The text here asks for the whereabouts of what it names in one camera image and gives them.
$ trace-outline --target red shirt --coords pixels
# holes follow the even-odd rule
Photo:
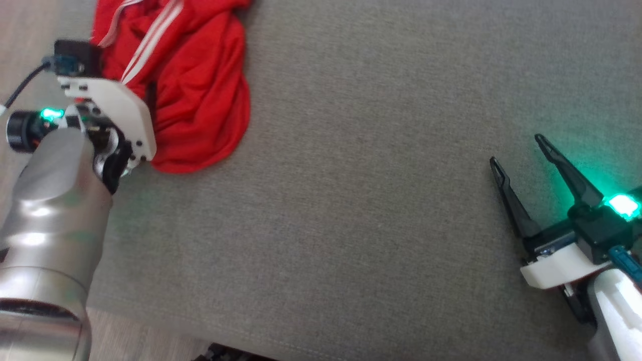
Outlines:
[[[152,165],[195,172],[230,155],[250,119],[245,31],[250,0],[99,0],[92,43],[103,75],[145,99],[157,84]]]

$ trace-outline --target gray fabric surface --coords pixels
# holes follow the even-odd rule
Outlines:
[[[91,304],[283,361],[586,359],[561,296],[521,278],[488,158],[544,225],[571,197],[536,132],[606,193],[637,186],[641,14],[256,1],[247,135],[206,171],[123,181]]]

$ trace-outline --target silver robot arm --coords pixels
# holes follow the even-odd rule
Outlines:
[[[112,195],[94,146],[75,128],[48,134],[13,191],[0,231],[0,360],[87,360],[85,304]]]
[[[58,82],[74,103],[19,110],[7,123],[11,148],[33,155],[0,229],[0,361],[89,359],[85,305],[112,195],[121,176],[156,153],[145,102],[97,77],[86,43],[55,47]]]

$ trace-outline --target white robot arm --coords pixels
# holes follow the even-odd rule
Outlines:
[[[542,229],[490,159],[508,218],[521,238],[521,273],[535,288],[558,288],[581,323],[596,328],[589,352],[596,361],[642,360],[642,267],[630,250],[642,236],[642,187],[604,197],[544,136],[535,140],[557,168],[575,205],[568,218]]]

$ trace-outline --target white plastic mount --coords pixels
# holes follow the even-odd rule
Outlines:
[[[610,261],[594,265],[577,243],[571,243],[520,270],[530,286],[547,289],[577,281],[609,265]]]
[[[154,158],[156,139],[150,110],[125,85],[109,79],[66,76],[59,76],[58,82],[67,97],[91,99],[132,143],[135,160],[130,161],[128,168],[136,167],[141,157],[148,161]]]

